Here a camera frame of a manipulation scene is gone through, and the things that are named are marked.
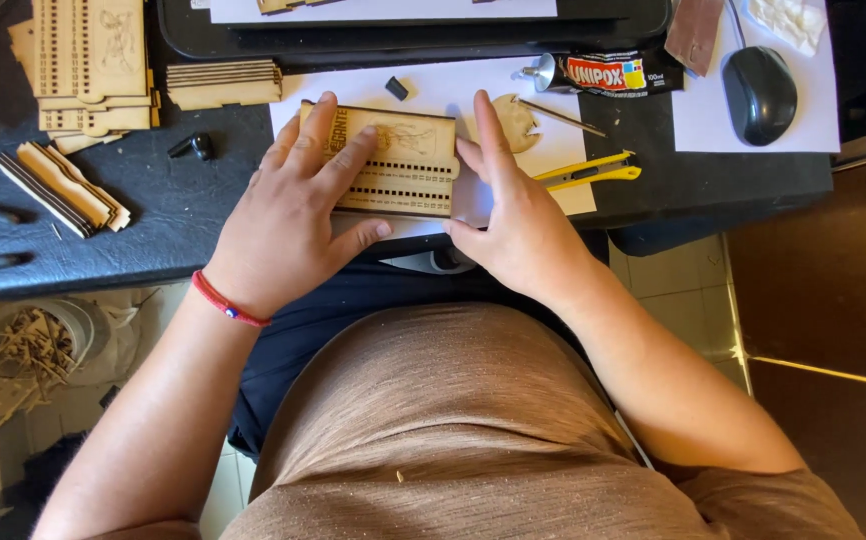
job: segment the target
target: red bracelet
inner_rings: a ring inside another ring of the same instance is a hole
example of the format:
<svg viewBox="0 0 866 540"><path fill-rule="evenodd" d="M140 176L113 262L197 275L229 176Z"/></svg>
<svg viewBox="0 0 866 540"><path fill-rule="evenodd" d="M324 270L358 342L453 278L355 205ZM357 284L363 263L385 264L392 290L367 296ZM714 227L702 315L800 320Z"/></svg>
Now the red bracelet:
<svg viewBox="0 0 866 540"><path fill-rule="evenodd" d="M259 328L268 327L273 323L273 319L261 320L257 317L251 316L249 313L244 313L243 311L240 311L235 305L231 304L229 300L224 298L222 294L217 292L212 285L210 285L210 282L207 281L207 278L203 277L202 270L197 270L193 273L193 287L195 287L196 290L199 291L199 294L201 294L203 298L205 298L213 306L216 306L230 319L234 319L240 321L241 323L246 323L247 325L252 325Z"/></svg>

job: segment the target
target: desk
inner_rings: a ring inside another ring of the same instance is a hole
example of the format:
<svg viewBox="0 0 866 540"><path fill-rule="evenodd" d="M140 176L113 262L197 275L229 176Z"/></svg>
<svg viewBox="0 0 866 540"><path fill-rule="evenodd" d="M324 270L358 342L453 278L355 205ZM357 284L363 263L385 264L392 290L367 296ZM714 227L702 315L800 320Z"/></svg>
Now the desk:
<svg viewBox="0 0 866 540"><path fill-rule="evenodd" d="M150 12L155 19L154 10ZM0 22L0 152L24 141L44 141L37 130L37 104L10 51L4 26L29 19L30 7L15 3ZM148 19L148 41L156 86L165 89L165 65L178 58ZM676 153L668 95L639 100L583 96L583 120L608 127L611 139L588 139L600 156L636 150L644 168L633 182L602 182L593 188L599 210L575 216L578 227L622 227L645 220L691 215L762 214L796 208L833 190L824 154ZM0 225L0 253L28 252L33 261L0 270L0 300L90 289L150 285L188 278L209 260L227 215L233 210L273 134L269 109L228 106L181 113L164 99L163 127L135 131L110 145L71 156L87 178L132 211L124 230L80 240L60 229L49 213L7 178L0 178L0 205L25 211L35 221ZM210 132L219 158L168 159L166 150L195 131ZM444 234L382 242L363 257L426 251L449 245Z"/></svg>

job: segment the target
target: black mouse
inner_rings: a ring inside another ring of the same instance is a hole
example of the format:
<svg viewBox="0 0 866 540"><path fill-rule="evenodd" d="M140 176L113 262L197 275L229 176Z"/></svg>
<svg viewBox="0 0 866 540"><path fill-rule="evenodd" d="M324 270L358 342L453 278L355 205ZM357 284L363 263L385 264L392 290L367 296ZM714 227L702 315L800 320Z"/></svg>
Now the black mouse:
<svg viewBox="0 0 866 540"><path fill-rule="evenodd" d="M780 53L747 47L723 68L729 116L740 141L766 146L779 139L796 117L796 81Z"/></svg>

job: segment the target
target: yellow box cutter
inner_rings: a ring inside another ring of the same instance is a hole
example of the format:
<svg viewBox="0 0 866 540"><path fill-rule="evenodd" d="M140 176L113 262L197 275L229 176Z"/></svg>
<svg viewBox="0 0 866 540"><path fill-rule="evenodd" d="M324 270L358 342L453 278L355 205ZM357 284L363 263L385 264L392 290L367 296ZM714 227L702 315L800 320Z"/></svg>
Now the yellow box cutter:
<svg viewBox="0 0 866 540"><path fill-rule="evenodd" d="M601 180L636 180L642 172L643 169L637 166L637 155L627 151L563 167L535 179L547 190L556 191Z"/></svg>

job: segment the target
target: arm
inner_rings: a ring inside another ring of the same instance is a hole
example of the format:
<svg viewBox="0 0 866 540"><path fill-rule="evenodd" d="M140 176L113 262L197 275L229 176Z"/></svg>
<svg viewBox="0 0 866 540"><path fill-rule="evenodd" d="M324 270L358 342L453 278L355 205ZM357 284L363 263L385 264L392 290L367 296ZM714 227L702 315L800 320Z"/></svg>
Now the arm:
<svg viewBox="0 0 866 540"><path fill-rule="evenodd" d="M266 318L391 233L366 220L336 238L330 212L377 145L364 131L327 165L336 111L327 92L264 155L203 275L235 306ZM33 538L78 539L152 523L197 523L259 328L191 289L163 337L56 485Z"/></svg>
<svg viewBox="0 0 866 540"><path fill-rule="evenodd" d="M486 231L444 224L456 247L569 325L652 457L755 473L806 467L755 401L650 317L590 254L547 190L517 166L486 92L475 109L483 146L457 147L489 184L494 207Z"/></svg>

